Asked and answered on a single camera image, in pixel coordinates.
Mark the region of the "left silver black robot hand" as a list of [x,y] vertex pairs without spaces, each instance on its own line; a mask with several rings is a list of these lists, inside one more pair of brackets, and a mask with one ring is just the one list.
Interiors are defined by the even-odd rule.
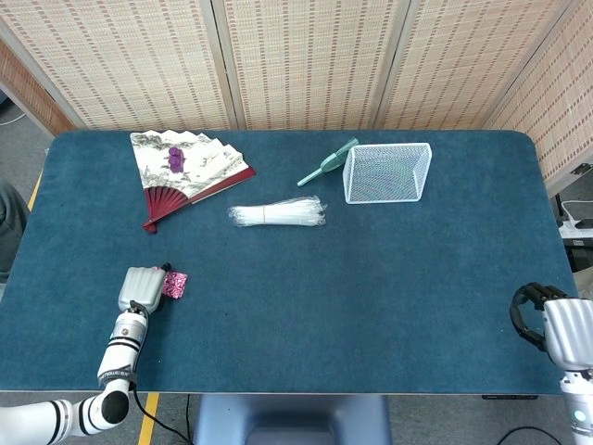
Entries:
[[165,278],[170,271],[171,265],[168,262],[160,267],[130,267],[119,293],[120,311],[129,310],[135,303],[144,307],[148,314],[152,314],[160,304]]

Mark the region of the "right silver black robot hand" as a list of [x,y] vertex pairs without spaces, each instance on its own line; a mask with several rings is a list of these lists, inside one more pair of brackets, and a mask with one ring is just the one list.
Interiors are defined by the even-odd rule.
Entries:
[[[529,328],[521,306],[527,302],[541,313],[543,332]],[[592,301],[573,298],[555,286],[529,283],[514,293],[509,307],[515,332],[567,372],[592,370]]]

